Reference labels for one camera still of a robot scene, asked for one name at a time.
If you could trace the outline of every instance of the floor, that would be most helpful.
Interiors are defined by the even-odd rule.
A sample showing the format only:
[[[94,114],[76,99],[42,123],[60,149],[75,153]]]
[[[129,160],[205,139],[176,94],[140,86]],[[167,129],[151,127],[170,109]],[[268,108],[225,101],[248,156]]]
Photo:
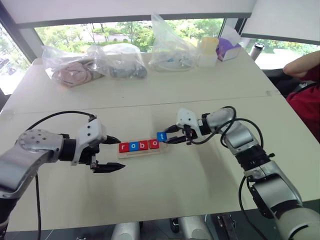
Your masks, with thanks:
[[[304,202],[306,208],[313,209],[320,213],[320,199]],[[239,240],[257,240],[260,239],[258,234],[248,225],[242,212],[231,212],[232,219],[236,221],[236,234]],[[254,224],[265,234],[269,240],[281,240],[277,227],[273,219],[266,219],[260,215],[257,209],[248,210],[248,217]],[[207,215],[206,224],[214,240],[227,240],[218,238],[215,226],[212,222],[214,215]],[[114,225],[69,228],[69,229],[52,229],[41,232],[42,240],[110,240]],[[173,233],[170,228],[168,219],[159,219],[143,222],[140,230],[141,240],[168,240],[182,239],[181,232]],[[7,232],[5,240],[36,240],[36,231]]]

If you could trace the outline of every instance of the plastic bag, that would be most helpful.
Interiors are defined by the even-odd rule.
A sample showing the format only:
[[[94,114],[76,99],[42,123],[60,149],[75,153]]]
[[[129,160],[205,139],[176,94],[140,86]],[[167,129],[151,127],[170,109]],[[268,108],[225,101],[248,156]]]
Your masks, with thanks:
[[[43,46],[42,61],[49,78],[67,87],[85,84],[103,76],[96,71],[96,60],[87,54]]]
[[[155,37],[149,65],[159,72],[192,69],[197,63],[197,48],[180,38],[158,14],[151,15]]]
[[[129,43],[91,46],[88,55],[96,59],[96,70],[113,78],[144,78],[147,75],[140,49]]]

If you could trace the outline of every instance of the purple box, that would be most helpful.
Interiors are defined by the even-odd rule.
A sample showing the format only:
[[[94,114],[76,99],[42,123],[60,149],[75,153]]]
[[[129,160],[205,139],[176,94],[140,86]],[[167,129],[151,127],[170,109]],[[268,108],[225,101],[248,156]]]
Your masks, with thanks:
[[[216,54],[220,61],[226,61],[234,59],[239,55],[241,45],[237,43],[235,46],[225,38],[219,37],[218,47],[216,48]]]

